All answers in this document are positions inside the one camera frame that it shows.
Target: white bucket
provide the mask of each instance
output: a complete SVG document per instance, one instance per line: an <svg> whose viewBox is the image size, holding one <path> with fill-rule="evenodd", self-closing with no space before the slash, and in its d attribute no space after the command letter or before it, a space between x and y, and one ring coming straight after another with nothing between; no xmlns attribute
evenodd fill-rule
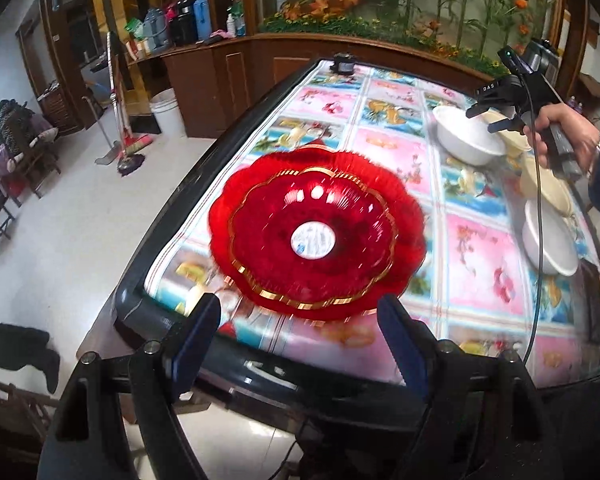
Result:
<svg viewBox="0 0 600 480"><path fill-rule="evenodd" d="M186 137L187 132L184 129L184 121L173 88L160 92L151 99L149 108L151 108L163 134L170 137Z"/></svg>

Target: white round sticker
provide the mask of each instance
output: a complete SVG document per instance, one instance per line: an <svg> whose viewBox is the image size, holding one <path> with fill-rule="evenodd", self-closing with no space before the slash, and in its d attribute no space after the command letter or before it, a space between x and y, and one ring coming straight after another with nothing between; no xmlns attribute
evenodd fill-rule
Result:
<svg viewBox="0 0 600 480"><path fill-rule="evenodd" d="M336 234L322 222L306 222L291 235L291 247L301 258L318 260L331 252Z"/></svg>

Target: white floor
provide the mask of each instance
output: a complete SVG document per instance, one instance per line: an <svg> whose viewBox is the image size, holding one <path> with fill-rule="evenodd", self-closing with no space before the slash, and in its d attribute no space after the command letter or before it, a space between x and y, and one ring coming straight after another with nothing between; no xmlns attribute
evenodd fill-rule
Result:
<svg viewBox="0 0 600 480"><path fill-rule="evenodd" d="M113 136L110 110L102 122ZM16 221L12 239L0 242L0 322L51 334L51 346L61 357L56 397L74 368L78 346L140 240L211 143L163 134L142 150L142 167L120 177L115 163L94 164L108 149L94 125L58 140L62 174L47 179L42 199L25 194L21 208L7 204ZM0 381L46 393L42 373L29 366L0 370ZM181 422L212 480L267 478L293 442L287 433L215 406L182 416ZM132 447L141 446L136 426L129 427L129 434ZM153 477L146 457L139 465L141 478Z"/></svg>

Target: red plate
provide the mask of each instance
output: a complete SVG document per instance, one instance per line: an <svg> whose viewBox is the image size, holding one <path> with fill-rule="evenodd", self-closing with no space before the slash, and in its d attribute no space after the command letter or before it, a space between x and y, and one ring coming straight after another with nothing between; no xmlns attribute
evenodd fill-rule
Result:
<svg viewBox="0 0 600 480"><path fill-rule="evenodd" d="M400 179L320 146L271 153L235 173L209 226L216 263L245 296L315 320L401 294L426 253L422 211Z"/></svg>

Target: wristwatch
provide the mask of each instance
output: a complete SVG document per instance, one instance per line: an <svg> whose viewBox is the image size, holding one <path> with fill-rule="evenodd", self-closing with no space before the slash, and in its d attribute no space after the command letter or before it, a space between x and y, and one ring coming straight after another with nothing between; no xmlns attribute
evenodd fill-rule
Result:
<svg viewBox="0 0 600 480"><path fill-rule="evenodd" d="M600 158L600 140L594 146L593 150L593 156L591 157L591 163L589 164L589 169L587 171L587 180L590 182L596 175L596 169L598 168L598 159Z"/></svg>

